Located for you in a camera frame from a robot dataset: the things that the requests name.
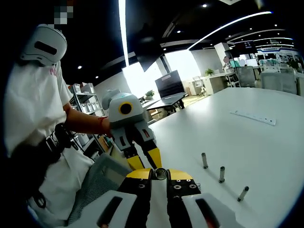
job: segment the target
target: bright window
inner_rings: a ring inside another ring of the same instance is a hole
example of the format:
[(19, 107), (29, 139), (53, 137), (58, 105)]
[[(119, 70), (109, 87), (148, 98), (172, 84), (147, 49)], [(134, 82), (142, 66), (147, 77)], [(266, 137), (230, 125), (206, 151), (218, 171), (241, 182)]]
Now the bright window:
[(192, 55), (188, 50), (175, 51), (165, 54), (171, 70), (177, 70), (182, 81), (200, 76), (200, 69)]
[(138, 98), (144, 96), (149, 90), (157, 93), (155, 80), (162, 76), (156, 62), (146, 72), (143, 71), (140, 63), (134, 63), (129, 67), (123, 68), (123, 75), (132, 94)]

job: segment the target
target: laptop screen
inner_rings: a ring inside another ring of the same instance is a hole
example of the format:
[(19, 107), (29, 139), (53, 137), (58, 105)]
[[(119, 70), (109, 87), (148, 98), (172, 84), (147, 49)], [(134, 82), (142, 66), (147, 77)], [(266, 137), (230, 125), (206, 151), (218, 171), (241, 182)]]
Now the laptop screen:
[(181, 78), (177, 70), (157, 79), (155, 83), (160, 96), (165, 97), (173, 94), (184, 93), (184, 86), (180, 79)]

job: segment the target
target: person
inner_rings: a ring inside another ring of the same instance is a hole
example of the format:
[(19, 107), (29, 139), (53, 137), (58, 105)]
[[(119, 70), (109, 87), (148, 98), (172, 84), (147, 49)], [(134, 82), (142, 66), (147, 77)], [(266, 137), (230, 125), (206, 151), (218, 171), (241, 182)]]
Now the person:
[(16, 59), (4, 97), (4, 142), (15, 165), (14, 180), (20, 185), (20, 194), (28, 190), (29, 206), (48, 227), (62, 226), (68, 219), (76, 192), (94, 162), (74, 144), (55, 156), (57, 150), (41, 145), (49, 146), (46, 139), (56, 139), (57, 129), (61, 133), (67, 129), (111, 136), (108, 118), (71, 107), (73, 95), (60, 65), (66, 48), (60, 31), (48, 25), (37, 26)]

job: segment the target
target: robot eye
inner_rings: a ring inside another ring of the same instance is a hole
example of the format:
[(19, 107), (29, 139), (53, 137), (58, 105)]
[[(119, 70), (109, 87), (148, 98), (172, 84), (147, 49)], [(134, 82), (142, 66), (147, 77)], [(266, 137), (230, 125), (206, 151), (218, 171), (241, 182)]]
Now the robot eye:
[(120, 112), (122, 114), (129, 114), (132, 110), (132, 106), (130, 104), (123, 104), (121, 107), (120, 107)]

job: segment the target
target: monitor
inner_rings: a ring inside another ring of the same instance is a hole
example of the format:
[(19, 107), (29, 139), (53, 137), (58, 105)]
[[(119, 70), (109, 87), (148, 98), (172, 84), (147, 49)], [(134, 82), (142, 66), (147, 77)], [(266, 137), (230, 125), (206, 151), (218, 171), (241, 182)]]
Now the monitor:
[(230, 61), (230, 64), (231, 64), (231, 66), (232, 66), (233, 68), (235, 68), (235, 67), (241, 67), (241, 66), (239, 65), (238, 61), (236, 61), (236, 60), (231, 60), (231, 61)]
[(256, 46), (252, 40), (235, 43), (235, 47), (233, 48), (233, 50), (238, 52), (240, 55), (252, 54), (257, 52)]
[(264, 55), (257, 55), (257, 59), (258, 60), (264, 60), (265, 58), (264, 58)]
[(257, 61), (255, 58), (246, 59), (247, 66), (257, 67)]
[(273, 53), (269, 53), (268, 55), (265, 56), (266, 59), (274, 58), (276, 59), (276, 55)]
[(144, 72), (163, 54), (159, 41), (147, 24), (136, 35), (134, 52)]
[(184, 86), (180, 79), (179, 73), (175, 70), (155, 80), (160, 96), (163, 98), (173, 94), (184, 93)]

